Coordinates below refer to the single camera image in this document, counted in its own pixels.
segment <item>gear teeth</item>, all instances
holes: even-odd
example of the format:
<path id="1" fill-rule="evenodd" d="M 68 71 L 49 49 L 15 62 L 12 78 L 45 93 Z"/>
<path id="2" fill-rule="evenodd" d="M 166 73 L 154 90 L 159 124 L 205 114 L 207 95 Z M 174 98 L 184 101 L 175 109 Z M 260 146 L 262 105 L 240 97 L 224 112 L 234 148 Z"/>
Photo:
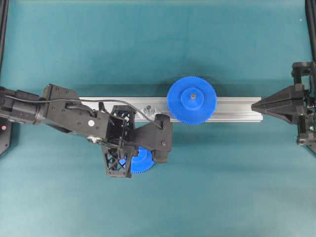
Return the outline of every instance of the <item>gear teeth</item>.
<path id="1" fill-rule="evenodd" d="M 152 163 L 150 164 L 149 167 L 147 167 L 146 169 L 144 170 L 140 170 L 140 171 L 131 171 L 132 174 L 141 174 L 141 173 L 145 173 L 146 171 L 150 170 L 153 166 L 154 166 L 154 162 L 152 161 Z"/>
<path id="2" fill-rule="evenodd" d="M 213 88 L 213 86 L 212 86 L 207 80 L 205 80 L 205 79 L 203 79 L 203 78 L 200 78 L 200 77 L 196 77 L 196 76 L 183 77 L 183 78 L 181 78 L 181 79 L 178 79 L 178 80 L 176 80 L 176 81 L 172 84 L 172 86 L 170 87 L 170 89 L 169 89 L 169 91 L 168 91 L 168 94 L 167 94 L 167 107 L 168 107 L 170 113 L 172 114 L 172 116 L 173 116 L 174 118 L 176 118 L 177 120 L 179 120 L 181 123 L 184 123 L 184 124 L 187 124 L 187 125 L 197 125 L 197 124 L 206 122 L 206 121 L 213 115 L 213 113 L 216 111 L 217 103 L 215 104 L 215 108 L 214 108 L 214 110 L 213 110 L 213 113 L 212 113 L 208 118 L 203 118 L 203 119 L 196 120 L 196 121 L 186 121 L 185 119 L 182 119 L 182 118 L 177 117 L 177 116 L 174 114 L 174 112 L 173 112 L 173 110 L 171 109 L 171 107 L 170 107 L 170 103 L 168 102 L 168 98 L 169 98 L 170 94 L 172 93 L 172 89 L 173 89 L 174 87 L 178 86 L 178 84 L 181 85 L 181 81 L 183 81 L 184 79 L 187 79 L 187 78 L 198 79 L 198 80 L 201 80 L 201 81 L 207 83 L 207 84 L 210 86 L 211 91 L 214 93 L 215 98 L 217 98 L 217 94 L 216 94 L 216 91 L 215 91 L 215 89 Z"/>

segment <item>black mount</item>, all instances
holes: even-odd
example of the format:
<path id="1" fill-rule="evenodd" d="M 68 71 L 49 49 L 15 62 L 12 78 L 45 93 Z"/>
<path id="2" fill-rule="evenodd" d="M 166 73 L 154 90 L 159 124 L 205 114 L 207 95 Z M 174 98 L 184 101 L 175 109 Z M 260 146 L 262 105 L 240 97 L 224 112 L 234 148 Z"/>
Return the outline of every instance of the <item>black mount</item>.
<path id="1" fill-rule="evenodd" d="M 271 115 L 298 128 L 297 144 L 306 145 L 316 153 L 316 64 L 293 63 L 294 85 L 260 100 L 251 106 L 253 111 Z M 309 76 L 310 88 L 305 89 L 302 77 Z"/>

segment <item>black plastic part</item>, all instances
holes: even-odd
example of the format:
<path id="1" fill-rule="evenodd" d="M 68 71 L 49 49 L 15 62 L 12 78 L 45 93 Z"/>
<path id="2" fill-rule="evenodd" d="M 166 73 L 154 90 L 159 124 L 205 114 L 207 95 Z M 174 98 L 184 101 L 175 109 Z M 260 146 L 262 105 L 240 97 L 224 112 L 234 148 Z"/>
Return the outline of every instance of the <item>black plastic part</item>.
<path id="1" fill-rule="evenodd" d="M 2 59 L 4 51 L 4 39 L 6 22 L 8 16 L 9 0 L 0 0 L 0 72 L 2 68 Z M 4 104 L 4 88 L 0 89 L 0 106 Z M 6 127 L 6 130 L 0 130 L 0 155 L 10 147 L 12 124 L 6 118 L 0 118 L 0 128 Z"/>
<path id="2" fill-rule="evenodd" d="M 158 128 L 152 123 L 148 123 L 133 131 L 132 140 L 138 146 L 152 151 L 153 160 L 157 163 L 166 163 L 168 152 L 171 151 L 173 123 L 167 115 L 156 115 L 155 122 L 162 126 Z"/>
<path id="3" fill-rule="evenodd" d="M 79 96 L 74 90 L 50 84 L 44 90 L 44 98 L 45 100 L 79 99 Z M 110 115 L 101 111 L 95 111 L 93 115 L 91 113 L 82 106 L 81 102 L 50 102 L 41 104 L 39 109 L 42 122 L 59 131 L 105 139 Z"/>
<path id="4" fill-rule="evenodd" d="M 305 0 L 305 13 L 310 35 L 313 61 L 316 61 L 316 1 Z"/>
<path id="5" fill-rule="evenodd" d="M 12 123 L 0 118 L 0 156 L 10 147 Z"/>
<path id="6" fill-rule="evenodd" d="M 304 103 L 305 94 L 304 85 L 291 85 L 253 104 L 251 109 L 282 119 L 290 124 L 296 124 L 298 115 L 307 115 L 307 108 Z"/>

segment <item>spur gear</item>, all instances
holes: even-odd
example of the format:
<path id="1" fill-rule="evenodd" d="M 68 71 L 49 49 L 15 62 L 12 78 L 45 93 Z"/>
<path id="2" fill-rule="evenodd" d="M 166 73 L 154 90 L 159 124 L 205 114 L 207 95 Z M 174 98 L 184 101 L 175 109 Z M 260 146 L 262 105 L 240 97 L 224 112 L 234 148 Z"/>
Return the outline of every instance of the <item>spur gear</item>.
<path id="1" fill-rule="evenodd" d="M 207 121 L 216 110 L 217 96 L 209 82 L 199 77 L 184 77 L 169 89 L 167 104 L 180 122 L 196 125 Z"/>

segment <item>bolt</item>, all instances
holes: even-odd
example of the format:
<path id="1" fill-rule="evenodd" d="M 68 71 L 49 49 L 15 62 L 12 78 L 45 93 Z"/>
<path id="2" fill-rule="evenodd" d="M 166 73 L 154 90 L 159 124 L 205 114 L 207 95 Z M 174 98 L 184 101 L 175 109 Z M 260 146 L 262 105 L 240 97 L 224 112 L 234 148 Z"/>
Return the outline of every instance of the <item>bolt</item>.
<path id="1" fill-rule="evenodd" d="M 147 116 L 151 116 L 155 113 L 155 109 L 152 108 L 152 106 L 150 105 L 147 105 L 145 108 L 144 108 L 144 112 Z"/>

